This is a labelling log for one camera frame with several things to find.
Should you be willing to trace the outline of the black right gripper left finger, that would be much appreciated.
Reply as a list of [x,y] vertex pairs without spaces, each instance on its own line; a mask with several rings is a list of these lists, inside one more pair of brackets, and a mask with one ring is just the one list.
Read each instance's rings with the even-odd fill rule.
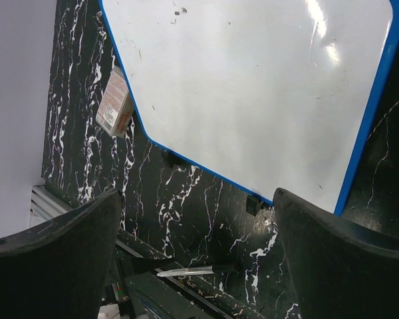
[[122,195],[95,199],[0,238],[0,318],[97,318]]

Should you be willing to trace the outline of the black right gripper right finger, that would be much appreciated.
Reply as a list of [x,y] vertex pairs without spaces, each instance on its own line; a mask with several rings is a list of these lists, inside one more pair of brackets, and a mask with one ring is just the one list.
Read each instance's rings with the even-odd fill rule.
[[399,238],[286,189],[273,204],[302,318],[399,318]]

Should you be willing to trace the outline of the blue framed whiteboard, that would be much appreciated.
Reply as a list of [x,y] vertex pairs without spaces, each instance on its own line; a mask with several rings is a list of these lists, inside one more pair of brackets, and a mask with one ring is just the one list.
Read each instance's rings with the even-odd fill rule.
[[399,1],[101,1],[145,135],[264,201],[340,215]]

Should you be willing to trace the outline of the black capped whiteboard marker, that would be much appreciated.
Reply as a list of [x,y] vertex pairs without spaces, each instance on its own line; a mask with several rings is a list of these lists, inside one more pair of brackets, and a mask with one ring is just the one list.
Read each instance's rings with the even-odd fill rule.
[[175,277],[175,276],[201,276],[206,274],[220,274],[220,273],[237,273],[238,267],[236,265],[211,265],[199,266],[192,268],[179,268],[172,270],[163,270],[157,273],[158,277]]

